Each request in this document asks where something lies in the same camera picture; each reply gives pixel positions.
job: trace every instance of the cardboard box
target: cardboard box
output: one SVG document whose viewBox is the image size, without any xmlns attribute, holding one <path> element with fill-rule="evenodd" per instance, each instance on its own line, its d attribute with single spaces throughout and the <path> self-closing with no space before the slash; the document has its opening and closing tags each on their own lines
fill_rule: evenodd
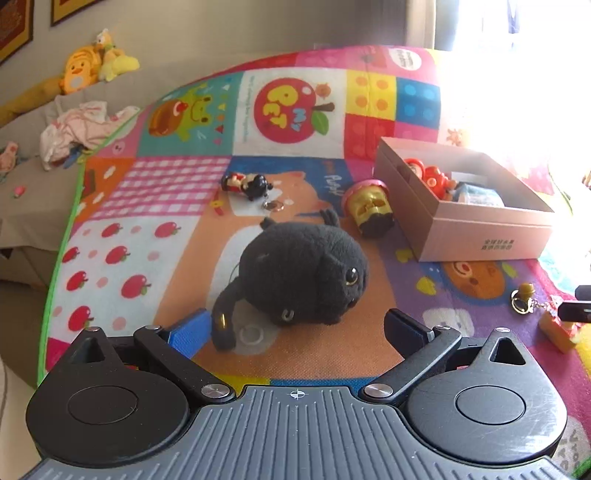
<svg viewBox="0 0 591 480">
<path fill-rule="evenodd" d="M 439 200 L 406 165 L 418 158 L 441 171 L 483 175 L 505 207 Z M 383 138 L 374 177 L 389 189 L 396 221 L 415 256 L 426 261 L 538 258 L 555 214 L 527 185 L 483 153 L 414 140 Z"/>
</svg>

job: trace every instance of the small figurine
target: small figurine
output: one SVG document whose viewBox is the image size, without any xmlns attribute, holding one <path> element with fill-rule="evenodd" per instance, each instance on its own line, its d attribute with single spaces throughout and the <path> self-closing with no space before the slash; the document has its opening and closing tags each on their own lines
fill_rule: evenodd
<svg viewBox="0 0 591 480">
<path fill-rule="evenodd" d="M 441 173 L 441 170 L 435 166 L 425 168 L 423 181 L 440 200 L 451 200 L 452 195 L 450 191 L 455 189 L 457 182 L 450 180 L 447 176 Z"/>
<path fill-rule="evenodd" d="M 243 193 L 250 201 L 267 197 L 268 191 L 273 189 L 264 175 L 249 173 L 244 175 L 231 171 L 222 178 L 222 190 L 224 192 Z"/>
<path fill-rule="evenodd" d="M 15 199 L 20 198 L 24 195 L 26 191 L 27 187 L 25 187 L 24 185 L 20 185 L 20 187 L 16 187 L 14 189 L 14 191 L 12 192 L 12 197 Z"/>
<path fill-rule="evenodd" d="M 414 172 L 414 174 L 421 180 L 425 176 L 425 165 L 418 158 L 406 158 L 404 160 L 406 165 Z"/>
<path fill-rule="evenodd" d="M 345 192 L 341 205 L 365 237 L 380 237 L 394 224 L 388 188 L 383 181 L 370 179 L 356 183 Z"/>
</svg>

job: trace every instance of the pink cloth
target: pink cloth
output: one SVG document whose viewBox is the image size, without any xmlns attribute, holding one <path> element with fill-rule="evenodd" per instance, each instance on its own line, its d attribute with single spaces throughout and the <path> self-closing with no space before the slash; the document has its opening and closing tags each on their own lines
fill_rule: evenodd
<svg viewBox="0 0 591 480">
<path fill-rule="evenodd" d="M 136 106 L 128 106 L 109 117 L 106 102 L 81 103 L 78 108 L 68 110 L 41 134 L 43 167 L 49 170 L 51 163 L 68 157 L 76 144 L 94 150 L 138 111 Z"/>
</svg>

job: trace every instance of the black plush toy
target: black plush toy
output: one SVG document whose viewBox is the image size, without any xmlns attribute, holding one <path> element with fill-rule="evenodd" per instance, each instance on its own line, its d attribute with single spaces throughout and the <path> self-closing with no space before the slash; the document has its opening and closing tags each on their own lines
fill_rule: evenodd
<svg viewBox="0 0 591 480">
<path fill-rule="evenodd" d="M 367 288 L 369 266 L 359 244 L 339 226 L 334 210 L 325 225 L 261 222 L 263 232 L 240 257 L 239 276 L 213 306 L 212 340 L 218 350 L 236 346 L 235 303 L 246 299 L 278 325 L 333 325 Z"/>
</svg>

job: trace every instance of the colorful play mat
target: colorful play mat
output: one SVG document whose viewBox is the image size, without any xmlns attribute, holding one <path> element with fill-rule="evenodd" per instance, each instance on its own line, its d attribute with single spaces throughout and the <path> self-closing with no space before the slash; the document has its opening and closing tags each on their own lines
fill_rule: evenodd
<svg viewBox="0 0 591 480">
<path fill-rule="evenodd" d="M 401 361 L 383 337 L 390 308 L 466 336 L 509 327 L 566 403 L 556 462 L 582 471 L 591 340 L 565 355 L 538 330 L 540 312 L 517 315 L 508 302 L 522 282 L 534 284 L 539 301 L 573 298 L 576 285 L 551 246 L 540 261 L 418 263 L 397 225 L 379 240 L 362 239 L 341 209 L 344 191 L 372 177 L 381 137 L 468 143 L 469 102 L 450 58 L 383 46 L 286 54 L 197 80 L 144 108 L 86 159 L 47 303 L 39 379 L 85 325 L 130 335 L 210 309 L 264 216 L 319 223 L 319 209 L 331 206 L 371 264 L 359 304 L 336 326 L 280 329 L 242 301 L 236 349 L 219 353 L 208 342 L 194 361 L 238 391 L 250 383 L 356 391 Z M 284 209 L 222 191 L 227 171 L 265 174 L 275 186 L 269 198 Z M 521 177 L 560 201 L 545 166 Z"/>
</svg>

